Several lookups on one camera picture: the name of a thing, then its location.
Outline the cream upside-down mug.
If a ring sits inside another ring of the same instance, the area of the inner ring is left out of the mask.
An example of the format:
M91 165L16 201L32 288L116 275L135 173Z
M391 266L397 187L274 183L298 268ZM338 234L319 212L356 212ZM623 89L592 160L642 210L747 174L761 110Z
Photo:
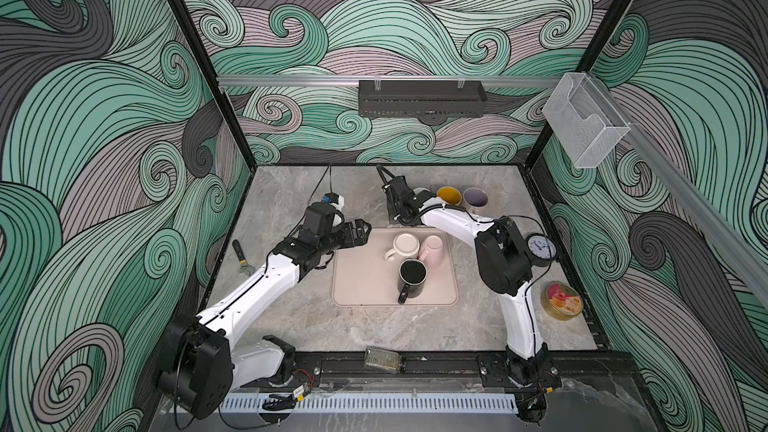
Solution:
M412 259L419 254L420 240L411 233L401 233L394 237L392 248L385 255L385 261L394 261L397 258Z

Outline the blue butterfly mug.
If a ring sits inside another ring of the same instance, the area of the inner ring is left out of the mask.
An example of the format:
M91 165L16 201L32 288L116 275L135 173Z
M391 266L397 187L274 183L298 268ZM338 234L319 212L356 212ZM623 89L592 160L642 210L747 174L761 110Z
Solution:
M452 206L460 206L463 201L461 192L452 186L443 186L437 191L437 196Z

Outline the black mug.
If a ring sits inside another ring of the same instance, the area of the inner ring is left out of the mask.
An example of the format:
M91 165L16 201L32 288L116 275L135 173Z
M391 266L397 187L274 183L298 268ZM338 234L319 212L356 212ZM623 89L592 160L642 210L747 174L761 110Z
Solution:
M427 279L427 268L423 262L417 259L404 260L398 272L397 303L404 305L407 300L418 297Z

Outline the pink iridescent mug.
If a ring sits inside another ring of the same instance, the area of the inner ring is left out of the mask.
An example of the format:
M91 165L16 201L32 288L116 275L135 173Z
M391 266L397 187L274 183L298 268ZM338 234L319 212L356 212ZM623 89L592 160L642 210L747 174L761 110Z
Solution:
M463 192L463 205L473 213L478 213L488 205L489 197L487 193L478 187L469 187Z

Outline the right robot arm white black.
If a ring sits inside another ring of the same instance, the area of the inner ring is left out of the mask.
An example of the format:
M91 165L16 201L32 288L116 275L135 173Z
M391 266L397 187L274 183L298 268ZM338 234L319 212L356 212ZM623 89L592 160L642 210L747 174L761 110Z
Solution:
M482 282L499 299L510 378L524 386L539 382L548 349L539 337L529 303L534 260L513 218L478 216L432 192L415 191L404 176L381 164L376 171L388 207L400 225L436 228L473 248Z

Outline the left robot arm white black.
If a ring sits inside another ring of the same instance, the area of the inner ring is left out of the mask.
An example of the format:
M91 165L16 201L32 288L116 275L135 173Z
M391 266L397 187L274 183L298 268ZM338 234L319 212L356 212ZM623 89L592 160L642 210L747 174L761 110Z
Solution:
M224 299L195 315L172 319L158 341L156 389L176 408L203 420L238 386L276 376L288 354L287 343L263 339L237 358L235 345L278 297L319 267L322 257L365 245L371 231L370 223L355 219L326 234L303 229L288 235L268 252L254 275Z

